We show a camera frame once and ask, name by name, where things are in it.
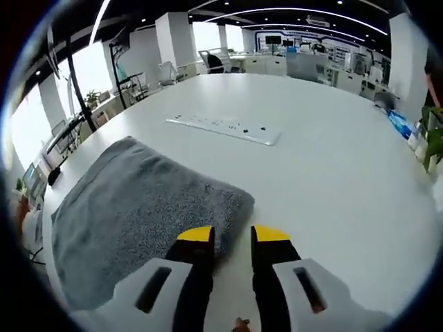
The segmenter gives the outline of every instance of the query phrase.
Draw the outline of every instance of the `folded towel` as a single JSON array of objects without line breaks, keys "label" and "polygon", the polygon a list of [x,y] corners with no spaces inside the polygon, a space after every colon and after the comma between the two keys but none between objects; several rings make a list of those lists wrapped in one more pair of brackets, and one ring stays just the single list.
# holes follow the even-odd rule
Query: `folded towel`
[{"label": "folded towel", "polygon": [[114,286],[176,237],[215,227],[226,253],[253,211],[254,198],[202,176],[131,137],[110,146],[69,192],[53,218],[55,267],[74,310],[96,308]]}]

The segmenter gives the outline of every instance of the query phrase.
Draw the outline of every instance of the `potted plant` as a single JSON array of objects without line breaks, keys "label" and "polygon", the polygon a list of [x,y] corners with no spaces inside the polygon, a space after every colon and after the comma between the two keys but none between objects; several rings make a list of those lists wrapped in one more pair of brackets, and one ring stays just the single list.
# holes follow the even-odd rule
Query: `potted plant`
[{"label": "potted plant", "polygon": [[100,93],[95,92],[94,90],[91,90],[86,94],[84,102],[86,102],[90,109],[95,109],[97,107],[99,95]]},{"label": "potted plant", "polygon": [[24,189],[23,181],[20,178],[17,178],[17,184],[15,185],[15,189],[21,192]]},{"label": "potted plant", "polygon": [[440,162],[443,156],[443,128],[429,131],[427,141],[428,147],[426,148],[423,166],[429,172],[431,168]]}]

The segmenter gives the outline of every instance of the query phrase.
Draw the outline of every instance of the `metal stand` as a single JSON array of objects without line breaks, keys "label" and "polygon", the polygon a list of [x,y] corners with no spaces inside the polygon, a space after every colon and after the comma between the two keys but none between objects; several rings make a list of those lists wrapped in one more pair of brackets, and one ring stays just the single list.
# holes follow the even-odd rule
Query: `metal stand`
[{"label": "metal stand", "polygon": [[116,55],[113,52],[114,46],[112,43],[109,44],[109,52],[111,53],[111,63],[112,63],[112,71],[114,72],[114,78],[116,80],[116,86],[118,90],[118,94],[120,95],[120,100],[122,101],[123,109],[126,109],[125,99],[123,98],[122,89],[120,88],[121,82],[118,80],[117,76],[117,68],[116,68]]},{"label": "metal stand", "polygon": [[80,103],[80,107],[82,108],[81,113],[84,116],[84,119],[88,122],[88,125],[91,128],[92,132],[94,133],[97,131],[97,128],[92,122],[91,109],[87,107],[84,103],[82,93],[80,92],[80,87],[78,86],[77,75],[75,74],[74,63],[72,60],[71,37],[68,37],[66,39],[66,49],[68,50],[68,65],[69,71],[71,72],[72,84],[74,86],[74,91],[77,95],[78,102]]}]

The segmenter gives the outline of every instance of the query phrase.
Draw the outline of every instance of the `round table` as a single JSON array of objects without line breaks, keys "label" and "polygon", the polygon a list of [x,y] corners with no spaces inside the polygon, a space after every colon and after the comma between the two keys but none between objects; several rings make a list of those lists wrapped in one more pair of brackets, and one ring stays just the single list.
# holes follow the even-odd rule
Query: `round table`
[{"label": "round table", "polygon": [[[238,119],[281,130],[273,147],[168,123],[178,113]],[[200,75],[111,119],[63,164],[46,191],[44,254],[55,272],[51,215],[112,143],[133,136],[204,175],[255,197],[252,218],[215,274],[208,330],[229,331],[247,317],[258,331],[250,226],[288,233],[302,258],[342,279],[365,308],[396,315],[424,282],[440,227],[422,167],[372,102],[313,82],[255,74]]]}]

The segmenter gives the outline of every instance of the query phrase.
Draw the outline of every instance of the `cable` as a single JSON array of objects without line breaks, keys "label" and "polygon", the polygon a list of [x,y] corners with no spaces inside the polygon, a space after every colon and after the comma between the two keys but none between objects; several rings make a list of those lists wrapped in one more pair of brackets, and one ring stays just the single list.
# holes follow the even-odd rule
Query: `cable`
[{"label": "cable", "polygon": [[33,256],[33,257],[30,259],[30,262],[31,262],[31,263],[38,264],[38,265],[43,265],[43,266],[46,265],[45,263],[42,263],[42,262],[40,262],[40,261],[34,261],[34,259],[36,258],[36,256],[37,256],[42,250],[43,250],[43,247],[41,247],[39,250],[37,250],[37,252],[36,252],[35,254],[33,254],[33,253],[30,251],[31,255]]}]

